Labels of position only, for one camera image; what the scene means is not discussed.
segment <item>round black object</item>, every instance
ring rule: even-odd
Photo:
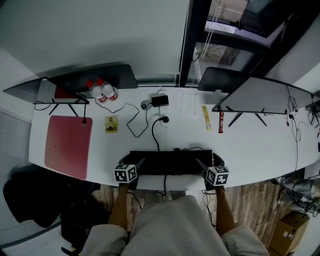
[[[162,122],[168,123],[169,122],[169,117],[167,117],[167,116],[162,117]]]

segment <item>person's left arm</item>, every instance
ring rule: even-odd
[[[128,186],[120,186],[108,224],[92,227],[82,250],[83,256],[119,256],[126,247]]]

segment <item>monitor screen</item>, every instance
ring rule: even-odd
[[[214,112],[286,114],[313,102],[313,94],[268,78],[249,77],[212,109]]]

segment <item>white desk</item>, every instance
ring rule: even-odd
[[[163,89],[161,93],[169,97],[168,117],[170,121],[167,123],[167,128],[162,123],[154,126],[154,134],[161,151],[172,151],[179,147],[189,149],[195,146],[212,149],[222,157],[231,172],[227,187],[260,182],[295,170],[296,143],[291,133],[291,122],[288,127],[284,115],[261,116],[267,124],[265,127],[254,114],[245,113],[229,128],[228,124],[236,113],[225,113],[224,133],[219,134],[219,113],[211,112],[214,106],[210,104],[213,98],[212,92],[190,88],[166,87]],[[158,91],[158,87],[123,89],[119,91],[117,102],[108,102],[104,106],[114,111],[128,102],[140,108],[143,100],[153,97]],[[188,112],[191,116],[181,114],[183,97],[187,101],[195,99],[194,111]],[[206,129],[202,112],[204,104],[207,105],[211,131]],[[45,147],[50,119],[48,114],[52,108],[53,106],[34,112],[30,134],[29,161],[44,168],[47,168],[45,166]],[[73,105],[73,108],[80,117],[83,116],[83,105]],[[86,108],[86,116],[93,120],[87,165],[88,181],[117,186],[113,168],[117,166],[121,158],[130,151],[157,150],[151,126],[160,116],[159,108],[152,108],[148,111],[149,128],[140,138],[135,138],[126,126],[136,112],[137,110],[131,106],[126,106],[117,112],[119,131],[106,134],[105,117],[113,114],[97,106],[92,99],[90,100]],[[140,114],[130,123],[136,135],[146,126],[145,114],[141,110]],[[296,123],[304,121],[308,124],[307,114],[308,112],[304,109],[300,109],[295,117]],[[67,105],[59,105],[52,115],[74,116]],[[317,134],[314,127],[311,125],[306,127],[301,124],[300,129],[302,140],[298,143],[298,169],[314,163],[319,158]],[[142,175],[137,188],[163,190],[164,176]],[[180,175],[168,176],[166,188],[167,190],[201,190],[205,186],[201,176]]]

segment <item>yellow snack package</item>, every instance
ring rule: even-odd
[[[105,133],[116,133],[118,131],[117,115],[107,116],[105,118]]]

